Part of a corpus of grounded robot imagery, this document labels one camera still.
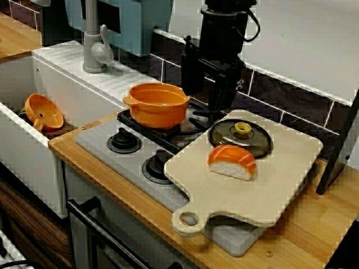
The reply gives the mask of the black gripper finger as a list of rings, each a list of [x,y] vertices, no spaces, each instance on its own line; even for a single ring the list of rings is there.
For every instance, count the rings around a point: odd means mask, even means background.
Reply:
[[[238,82],[242,78],[242,67],[229,68],[215,76],[215,86],[209,92],[208,109],[217,112],[231,106],[236,96]]]
[[[181,60],[181,80],[183,92],[187,96],[202,92],[204,87],[204,68],[196,57],[183,53]]]

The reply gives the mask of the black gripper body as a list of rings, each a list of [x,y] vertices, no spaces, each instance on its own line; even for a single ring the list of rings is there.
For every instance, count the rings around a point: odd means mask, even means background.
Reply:
[[[182,69],[236,70],[245,67],[242,52],[248,22],[247,8],[203,8],[200,37],[184,37]]]

